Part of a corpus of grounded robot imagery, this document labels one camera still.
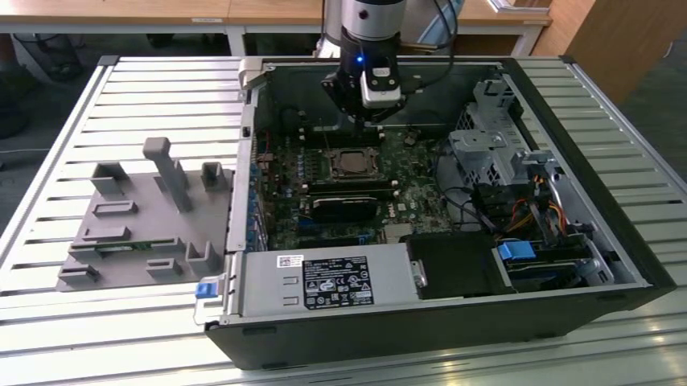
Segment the power supply label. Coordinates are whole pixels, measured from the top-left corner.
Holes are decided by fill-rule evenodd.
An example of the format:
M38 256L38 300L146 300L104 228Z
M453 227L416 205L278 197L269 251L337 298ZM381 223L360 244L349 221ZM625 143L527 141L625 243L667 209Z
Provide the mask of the power supply label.
M302 260L302 290L308 310L374 304L366 257Z

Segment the aluminum rail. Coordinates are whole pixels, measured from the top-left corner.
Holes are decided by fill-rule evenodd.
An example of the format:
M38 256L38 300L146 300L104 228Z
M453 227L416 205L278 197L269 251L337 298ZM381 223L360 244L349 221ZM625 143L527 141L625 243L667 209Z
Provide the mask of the aluminum rail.
M185 170L232 168L238 58L120 58L98 66L0 239L0 385L671 384L687 376L687 190L573 64L521 59L547 103L679 284L559 339L242 372L193 323L194 284L56 293L98 161L153 170L166 136ZM536 123L532 137L548 146Z

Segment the orange wire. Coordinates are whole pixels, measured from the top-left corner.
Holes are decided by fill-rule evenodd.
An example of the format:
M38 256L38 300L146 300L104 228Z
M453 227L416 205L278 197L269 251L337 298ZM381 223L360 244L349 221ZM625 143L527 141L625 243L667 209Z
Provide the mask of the orange wire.
M556 214L557 214L557 226L560 227L560 232L563 233L563 235L567 234L567 231L565 231L565 215L563 213L563 209L552 202L552 201L548 201L548 207L556 211Z

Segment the blue tab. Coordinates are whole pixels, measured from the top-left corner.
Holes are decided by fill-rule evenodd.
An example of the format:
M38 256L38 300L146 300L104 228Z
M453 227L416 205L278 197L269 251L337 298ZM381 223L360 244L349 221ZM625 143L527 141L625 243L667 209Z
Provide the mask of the blue tab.
M197 283L194 287L196 299L210 299L217 297L217 283Z
M497 253L501 255L501 260L536 258L529 241L505 241L497 246Z

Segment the motherboard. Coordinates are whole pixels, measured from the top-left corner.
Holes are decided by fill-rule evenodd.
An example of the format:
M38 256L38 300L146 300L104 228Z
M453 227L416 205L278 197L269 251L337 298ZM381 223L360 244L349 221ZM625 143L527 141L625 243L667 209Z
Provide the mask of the motherboard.
M398 242L452 229L434 185L438 139L412 126L264 133L256 149L269 250Z

